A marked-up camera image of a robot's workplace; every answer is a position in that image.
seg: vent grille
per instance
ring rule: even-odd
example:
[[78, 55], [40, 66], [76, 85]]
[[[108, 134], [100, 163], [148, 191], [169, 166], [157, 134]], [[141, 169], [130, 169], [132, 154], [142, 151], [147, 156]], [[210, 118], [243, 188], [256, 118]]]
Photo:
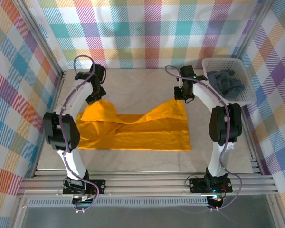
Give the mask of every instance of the vent grille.
[[[64, 207], [72, 204], [71, 198], [33, 198], [29, 201], [30, 207]], [[203, 206], [207, 205], [207, 197], [101, 197], [95, 206]]]

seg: metal rail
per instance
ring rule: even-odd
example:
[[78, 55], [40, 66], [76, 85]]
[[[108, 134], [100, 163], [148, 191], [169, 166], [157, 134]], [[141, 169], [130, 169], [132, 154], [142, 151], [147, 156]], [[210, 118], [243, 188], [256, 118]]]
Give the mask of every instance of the metal rail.
[[[240, 195], [277, 194], [272, 176], [260, 174], [255, 159], [251, 159], [254, 173], [240, 174], [243, 182]], [[63, 179], [66, 170], [36, 170], [35, 177], [23, 179], [19, 189], [21, 197], [65, 197], [62, 195]], [[133, 171], [91, 171], [91, 179], [105, 179], [106, 188], [103, 196], [107, 197], [142, 197], [142, 196], [209, 196], [191, 194], [185, 180], [190, 175], [203, 178], [201, 173], [189, 172], [133, 172]], [[235, 195], [239, 189], [239, 179], [229, 176]]]
[[42, 49], [43, 53], [45, 54], [46, 58], [50, 62], [53, 70], [58, 74], [60, 77], [63, 75], [63, 70], [60, 67], [58, 61], [55, 58], [54, 53], [52, 52], [50, 46], [48, 45], [46, 39], [42, 35], [42, 32], [35, 20], [32, 16], [30, 10], [28, 9], [24, 0], [13, 0], [15, 6], [19, 10], [21, 16], [23, 17], [24, 21], [28, 25], [29, 30], [34, 35], [37, 43], [39, 44], [40, 48]]
[[267, 15], [268, 11], [270, 10], [272, 4], [275, 0], [264, 0], [261, 3], [261, 6], [256, 13], [256, 17], [252, 22], [252, 25], [250, 26], [247, 34], [245, 35], [245, 38], [237, 51], [235, 58], [242, 59], [251, 43], [251, 41], [254, 39], [258, 29], [260, 28], [265, 16]]

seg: black bracket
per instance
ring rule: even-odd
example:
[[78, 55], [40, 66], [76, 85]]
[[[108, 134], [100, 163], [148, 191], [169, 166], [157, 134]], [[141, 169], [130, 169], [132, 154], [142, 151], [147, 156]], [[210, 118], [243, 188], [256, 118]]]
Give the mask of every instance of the black bracket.
[[[46, 141], [55, 150], [65, 150], [66, 143], [59, 126], [59, 115], [56, 113], [45, 113], [43, 116]], [[62, 116], [62, 124], [66, 131], [69, 151], [71, 152], [79, 144], [80, 133], [76, 123], [69, 114]]]
[[[84, 180], [90, 181], [97, 185], [99, 188], [99, 194], [103, 195], [105, 193], [105, 180], [103, 179], [89, 179], [89, 173], [86, 171], [85, 176], [83, 177]], [[73, 180], [70, 178], [65, 178], [63, 181], [63, 195], [72, 195], [73, 196], [73, 204], [81, 203], [83, 201], [83, 195], [95, 195], [96, 189], [83, 181]], [[85, 204], [89, 204], [93, 202], [92, 199], [85, 200]]]
[[[86, 80], [90, 76], [91, 72], [92, 68], [90, 69], [90, 72], [78, 72], [75, 76], [75, 80]], [[95, 72], [93, 76], [88, 80], [88, 82], [92, 84], [93, 88], [93, 92], [86, 99], [86, 102], [89, 105], [94, 103], [95, 101], [100, 100], [104, 95], [106, 95], [105, 90], [101, 87], [101, 84], [105, 81], [105, 78], [106, 69], [100, 64], [95, 64]]]
[[221, 206], [223, 206], [223, 199], [216, 198], [213, 196], [207, 196], [207, 202], [208, 202], [208, 208], [220, 208]]
[[[202, 81], [202, 80], [207, 81], [207, 78], [204, 75], [197, 76], [194, 73], [192, 65], [183, 66], [180, 69], [180, 76], [194, 78], [199, 81]], [[182, 88], [179, 88], [179, 87], [174, 88], [174, 99], [175, 100], [185, 100], [185, 102], [188, 99], [191, 99], [190, 101], [194, 100], [195, 98], [195, 95], [193, 94], [193, 84], [194, 83], [196, 82], [191, 81], [191, 80], [182, 79]]]
[[208, 168], [204, 178], [190, 178], [189, 187], [191, 193], [228, 193], [232, 192], [231, 181], [225, 174], [213, 177]]
[[[229, 104], [228, 111], [230, 116], [230, 136], [229, 142], [236, 142], [238, 136], [242, 134], [241, 107], [238, 103]], [[209, 124], [210, 138], [220, 146], [224, 145], [227, 136], [227, 121], [225, 120], [226, 110], [224, 107], [217, 106], [212, 109]]]
[[229, 178], [226, 178], [226, 180], [223, 181], [221, 185], [217, 185], [211, 190], [209, 190], [209, 187], [204, 178], [189, 179], [189, 188], [191, 193], [225, 193], [223, 186], [225, 186], [226, 193], [231, 193], [233, 191]]

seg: plaid wall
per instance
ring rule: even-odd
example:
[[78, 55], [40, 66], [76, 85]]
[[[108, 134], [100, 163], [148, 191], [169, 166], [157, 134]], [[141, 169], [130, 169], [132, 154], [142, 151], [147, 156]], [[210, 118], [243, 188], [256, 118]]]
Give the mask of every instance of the plaid wall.
[[0, 228], [34, 162], [57, 82], [12, 0], [0, 0]]
[[258, 101], [246, 107], [257, 153], [285, 207], [285, 0], [276, 0], [245, 54]]
[[64, 69], [79, 54], [107, 68], [201, 68], [203, 58], [237, 51], [262, 0], [26, 2]]

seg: white table surface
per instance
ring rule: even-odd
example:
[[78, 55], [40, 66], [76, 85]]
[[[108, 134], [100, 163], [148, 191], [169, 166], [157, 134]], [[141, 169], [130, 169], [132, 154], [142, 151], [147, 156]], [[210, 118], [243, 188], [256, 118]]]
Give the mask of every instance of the white table surface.
[[[58, 100], [60, 104], [73, 85], [75, 73], [69, 70]], [[176, 79], [164, 70], [107, 70], [102, 85], [103, 97], [113, 103], [119, 114], [145, 114], [173, 98]], [[80, 155], [88, 170], [101, 171], [190, 171], [205, 172], [212, 154], [212, 140], [208, 133], [210, 111], [197, 97], [185, 104], [190, 133], [191, 152], [81, 150]], [[39, 169], [64, 169], [58, 154], [44, 144], [38, 163]], [[238, 138], [227, 168], [236, 173], [252, 173], [250, 154], [243, 134]]]

